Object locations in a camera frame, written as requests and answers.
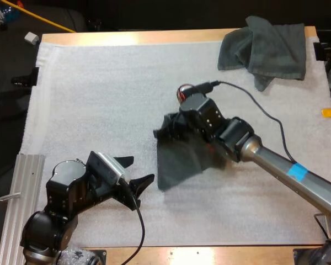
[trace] folded gray towel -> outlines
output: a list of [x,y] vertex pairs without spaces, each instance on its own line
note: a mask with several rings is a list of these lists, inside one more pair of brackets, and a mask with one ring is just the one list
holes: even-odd
[[225,36],[218,70],[245,67],[255,76],[255,87],[265,90],[275,78],[304,80],[304,24],[274,25],[255,16],[246,18],[248,27]]

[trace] cable connector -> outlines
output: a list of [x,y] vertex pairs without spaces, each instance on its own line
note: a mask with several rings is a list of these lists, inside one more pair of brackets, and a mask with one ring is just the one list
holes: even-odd
[[198,84],[196,86],[193,86],[191,84],[184,84],[180,86],[177,90],[177,98],[180,104],[184,102],[189,96],[196,94],[196,93],[201,93],[204,96],[210,92],[213,91],[213,88],[215,86],[218,86],[220,84],[219,81],[214,81],[214,82],[206,82],[202,84]]

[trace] wooden table edge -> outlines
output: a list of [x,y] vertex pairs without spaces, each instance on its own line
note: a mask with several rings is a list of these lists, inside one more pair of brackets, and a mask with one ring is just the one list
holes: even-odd
[[[44,34],[42,42],[72,46],[126,46],[138,44],[220,41],[236,29],[196,29],[165,31],[119,31],[96,33]],[[305,36],[317,36],[314,26],[305,27]]]
[[[206,247],[143,247],[130,264],[206,264],[238,265],[269,264],[293,265],[295,248],[315,248],[309,246],[206,246]],[[86,248],[106,250],[107,265],[122,264],[136,248],[109,247]]]

